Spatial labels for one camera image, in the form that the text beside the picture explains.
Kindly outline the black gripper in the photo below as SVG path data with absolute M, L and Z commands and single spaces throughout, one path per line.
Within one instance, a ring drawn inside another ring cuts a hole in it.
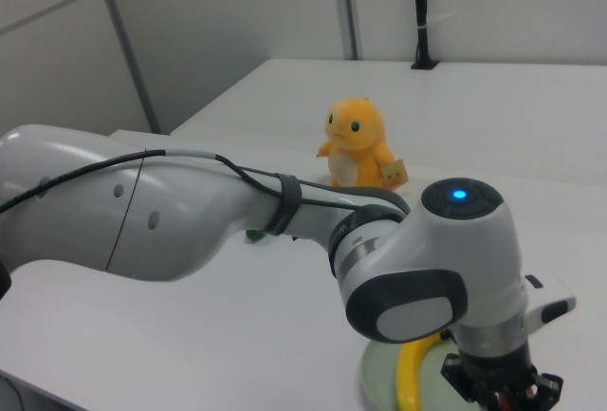
M 466 402 L 484 411 L 550 410 L 561 398 L 563 379 L 539 373 L 531 363 L 528 344 L 498 357 L 459 351 L 446 356 L 441 375 Z

